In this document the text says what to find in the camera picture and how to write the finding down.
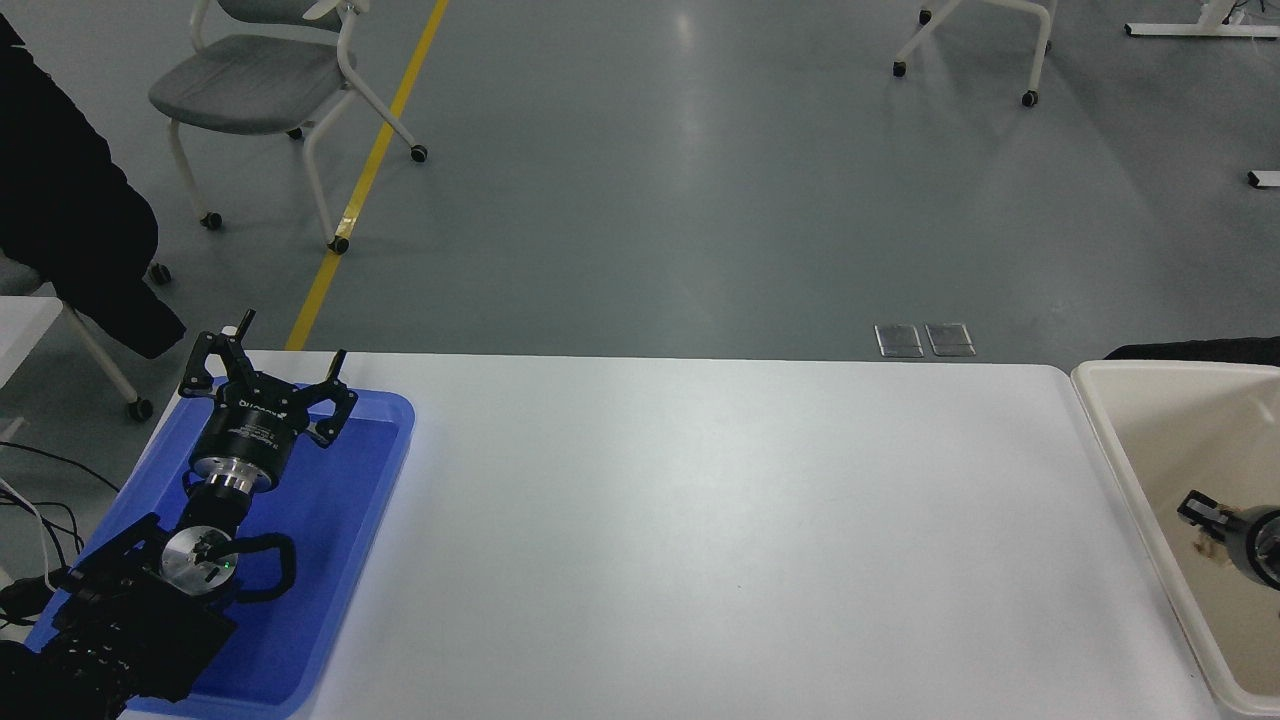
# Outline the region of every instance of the beige bin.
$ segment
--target beige bin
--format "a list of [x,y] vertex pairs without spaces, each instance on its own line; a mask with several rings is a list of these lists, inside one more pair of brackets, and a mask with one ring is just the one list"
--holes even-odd
[[1103,360],[1071,379],[1215,698],[1280,719],[1280,592],[1198,552],[1178,516],[1192,489],[1280,505],[1280,368]]

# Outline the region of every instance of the chair seat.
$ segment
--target chair seat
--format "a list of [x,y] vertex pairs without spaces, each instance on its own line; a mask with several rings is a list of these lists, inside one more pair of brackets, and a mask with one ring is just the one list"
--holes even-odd
[[344,82],[333,45],[233,35],[151,86],[151,104],[189,126],[269,135],[302,124]]

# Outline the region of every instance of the epoxy floor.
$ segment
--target epoxy floor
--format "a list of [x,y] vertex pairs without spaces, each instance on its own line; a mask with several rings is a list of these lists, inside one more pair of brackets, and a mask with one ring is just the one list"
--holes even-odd
[[[362,18],[360,69],[384,99],[431,9],[378,0]],[[1197,4],[1064,0],[1029,110],[1030,15],[965,4],[896,79],[918,9],[452,0],[403,115],[431,156],[393,146],[306,347],[881,360],[877,323],[960,322],[964,361],[1070,370],[1125,343],[1280,334],[1280,191],[1244,182],[1280,169],[1280,44],[1126,38]],[[247,346],[283,347],[324,255],[301,147],[187,132],[227,225],[193,222],[146,100],[189,53],[189,5],[0,12],[151,201],[177,277],[159,293],[192,332],[255,307]],[[215,9],[207,36],[234,26]],[[378,127],[355,105],[319,147],[335,210]],[[108,347],[163,407],[189,342],[156,361]],[[125,418],[63,322],[0,416],[120,480],[155,423]],[[12,450],[0,477],[82,525],[110,502]],[[32,541],[0,515],[0,566],[37,571]]]

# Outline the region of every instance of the white table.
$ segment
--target white table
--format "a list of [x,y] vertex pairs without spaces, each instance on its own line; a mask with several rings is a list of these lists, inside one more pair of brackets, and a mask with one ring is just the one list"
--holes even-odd
[[1217,717],[1059,370],[352,354],[343,378],[417,425],[297,717]]
[[61,311],[56,297],[0,296],[0,386],[9,382]]

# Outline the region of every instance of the black coat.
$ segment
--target black coat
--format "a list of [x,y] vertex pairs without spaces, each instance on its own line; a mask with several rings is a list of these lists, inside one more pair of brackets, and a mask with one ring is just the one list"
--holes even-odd
[[108,334],[155,357],[186,327],[143,282],[151,206],[0,15],[0,250]]

